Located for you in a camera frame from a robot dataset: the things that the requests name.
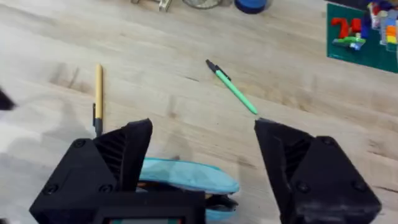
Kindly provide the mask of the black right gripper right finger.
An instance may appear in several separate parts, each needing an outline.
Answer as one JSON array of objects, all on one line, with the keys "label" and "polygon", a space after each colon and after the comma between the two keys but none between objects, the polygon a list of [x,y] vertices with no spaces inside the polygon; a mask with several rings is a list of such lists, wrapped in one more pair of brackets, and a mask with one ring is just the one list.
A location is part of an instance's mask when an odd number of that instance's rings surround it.
[{"label": "black right gripper right finger", "polygon": [[259,118],[254,125],[282,223],[371,223],[382,204],[330,136]]}]

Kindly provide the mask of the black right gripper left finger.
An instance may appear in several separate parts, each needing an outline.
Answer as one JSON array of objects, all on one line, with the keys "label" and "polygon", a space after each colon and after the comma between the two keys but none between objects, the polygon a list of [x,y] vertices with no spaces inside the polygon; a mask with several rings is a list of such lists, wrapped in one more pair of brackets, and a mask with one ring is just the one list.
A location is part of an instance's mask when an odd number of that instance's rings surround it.
[{"label": "black right gripper left finger", "polygon": [[103,196],[134,192],[152,135],[152,122],[130,122],[68,148],[33,204],[38,223],[92,223]]}]

